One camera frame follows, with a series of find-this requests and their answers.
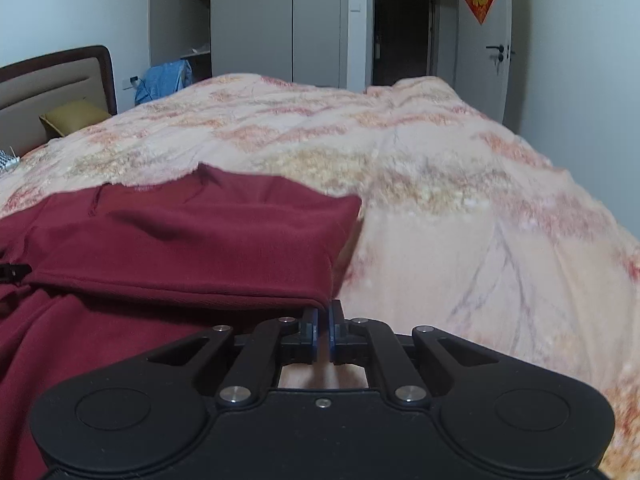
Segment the grey built-in wardrobe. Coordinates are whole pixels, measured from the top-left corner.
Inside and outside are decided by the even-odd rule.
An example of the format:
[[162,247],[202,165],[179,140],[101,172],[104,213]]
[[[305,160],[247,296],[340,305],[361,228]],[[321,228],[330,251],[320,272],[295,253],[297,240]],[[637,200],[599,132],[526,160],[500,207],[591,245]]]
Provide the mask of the grey built-in wardrobe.
[[254,73],[361,92],[372,78],[373,0],[149,0],[150,61],[206,77]]

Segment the blue clothes pile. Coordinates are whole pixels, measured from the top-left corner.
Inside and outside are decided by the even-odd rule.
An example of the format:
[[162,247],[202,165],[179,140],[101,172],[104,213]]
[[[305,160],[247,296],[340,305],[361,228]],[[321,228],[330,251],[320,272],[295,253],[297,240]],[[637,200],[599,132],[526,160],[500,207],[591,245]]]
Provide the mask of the blue clothes pile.
[[187,60],[152,66],[136,83],[134,105],[166,98],[189,87],[192,82],[192,68]]

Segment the white bedroom door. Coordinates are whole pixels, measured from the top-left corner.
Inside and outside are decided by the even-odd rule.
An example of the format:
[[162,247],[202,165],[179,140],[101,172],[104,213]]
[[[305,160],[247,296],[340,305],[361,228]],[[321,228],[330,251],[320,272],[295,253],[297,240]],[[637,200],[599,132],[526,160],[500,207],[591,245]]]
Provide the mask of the white bedroom door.
[[458,38],[454,90],[495,122],[503,122],[511,59],[497,64],[486,46],[511,45],[512,0],[494,0],[483,25],[458,0]]

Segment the floral peach quilt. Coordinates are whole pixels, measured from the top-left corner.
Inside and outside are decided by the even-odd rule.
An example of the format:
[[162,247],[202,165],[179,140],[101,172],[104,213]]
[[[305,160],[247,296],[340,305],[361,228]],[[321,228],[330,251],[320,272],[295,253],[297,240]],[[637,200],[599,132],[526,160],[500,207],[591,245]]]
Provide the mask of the floral peach quilt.
[[589,382],[614,408],[603,459],[639,474],[639,243],[565,169],[436,77],[357,93],[215,77],[52,141],[1,181],[2,214],[199,162],[359,194],[351,314],[447,332]]

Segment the beige padded headboard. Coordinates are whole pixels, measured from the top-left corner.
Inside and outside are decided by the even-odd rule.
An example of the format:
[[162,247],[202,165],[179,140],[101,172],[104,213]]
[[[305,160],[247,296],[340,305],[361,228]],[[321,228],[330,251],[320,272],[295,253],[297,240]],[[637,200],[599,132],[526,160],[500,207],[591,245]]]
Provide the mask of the beige padded headboard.
[[23,156],[54,134],[40,117],[86,100],[117,113],[111,53],[104,46],[49,53],[1,69],[1,148]]

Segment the mustard yellow pillow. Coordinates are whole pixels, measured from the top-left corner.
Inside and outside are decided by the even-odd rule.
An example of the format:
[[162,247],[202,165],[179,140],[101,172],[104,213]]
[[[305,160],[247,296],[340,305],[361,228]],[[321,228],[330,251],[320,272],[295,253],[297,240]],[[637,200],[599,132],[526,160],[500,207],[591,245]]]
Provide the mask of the mustard yellow pillow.
[[68,102],[39,117],[52,136],[68,136],[83,128],[104,122],[112,115],[87,100]]

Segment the dark red knit sweater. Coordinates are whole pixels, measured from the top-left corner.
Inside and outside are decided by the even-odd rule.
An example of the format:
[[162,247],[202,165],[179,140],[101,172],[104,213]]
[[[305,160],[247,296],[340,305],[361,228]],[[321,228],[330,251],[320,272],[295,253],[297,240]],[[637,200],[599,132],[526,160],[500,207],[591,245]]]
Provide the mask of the dark red knit sweater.
[[323,308],[361,200],[201,165],[51,195],[1,221],[1,474],[43,473],[28,413],[62,380],[186,336],[204,311]]

